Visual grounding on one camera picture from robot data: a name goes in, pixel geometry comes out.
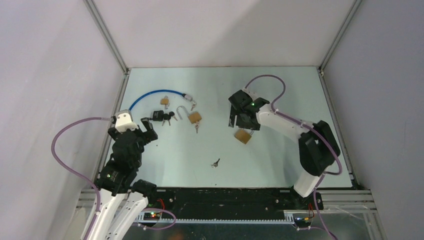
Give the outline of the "large brass padlock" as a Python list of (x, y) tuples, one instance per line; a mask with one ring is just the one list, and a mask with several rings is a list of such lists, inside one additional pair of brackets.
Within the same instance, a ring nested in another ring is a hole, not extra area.
[(234, 137), (238, 141), (240, 141), (241, 143), (246, 145), (250, 141), (250, 139), (252, 138), (252, 135), (253, 135), (254, 132), (255, 132), (254, 130), (239, 128), (236, 131), (236, 133), (234, 134)]

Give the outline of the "silver key pair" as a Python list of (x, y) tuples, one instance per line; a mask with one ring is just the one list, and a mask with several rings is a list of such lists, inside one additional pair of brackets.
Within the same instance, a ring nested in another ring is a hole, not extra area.
[(196, 130), (196, 133), (198, 133), (199, 132), (200, 123), (199, 122), (196, 122), (195, 125), (194, 125), (194, 127), (195, 127), (195, 130)]

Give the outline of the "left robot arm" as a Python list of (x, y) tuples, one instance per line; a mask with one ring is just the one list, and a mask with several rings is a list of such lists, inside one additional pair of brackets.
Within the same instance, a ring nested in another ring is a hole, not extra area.
[(112, 153), (94, 182), (96, 198), (81, 239), (121, 240), (143, 209), (156, 206), (156, 185), (134, 181), (142, 166), (145, 145), (158, 139), (150, 120), (141, 119), (145, 127), (142, 131), (129, 113), (113, 118), (113, 126), (108, 129), (114, 140)]

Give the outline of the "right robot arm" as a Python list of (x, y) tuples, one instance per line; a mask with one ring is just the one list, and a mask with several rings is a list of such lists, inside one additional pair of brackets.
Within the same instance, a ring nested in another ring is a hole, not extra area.
[(246, 88), (240, 89), (228, 98), (230, 102), (229, 127), (259, 131), (261, 127), (271, 128), (298, 144), (299, 161), (303, 168), (291, 194), (291, 204), (304, 209), (311, 202), (310, 194), (318, 187), (329, 167), (337, 163), (336, 175), (343, 168), (339, 159), (341, 150), (330, 125), (320, 120), (317, 123), (296, 119), (278, 111), (273, 103), (258, 97)]

